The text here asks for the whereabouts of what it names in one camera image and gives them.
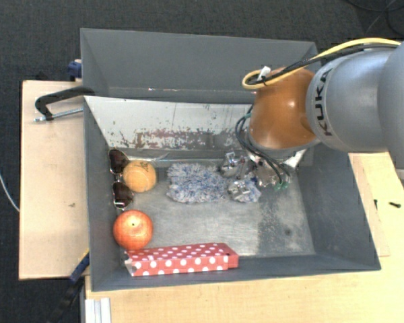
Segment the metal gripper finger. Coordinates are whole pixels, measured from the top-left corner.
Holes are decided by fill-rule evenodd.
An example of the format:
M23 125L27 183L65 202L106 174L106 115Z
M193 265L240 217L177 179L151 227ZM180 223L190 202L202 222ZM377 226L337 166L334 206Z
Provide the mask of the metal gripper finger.
M228 185L228 194L234 201L254 201L254 185L248 180L234 180Z
M218 171L224 178L243 179L249 173L249 158L228 152Z

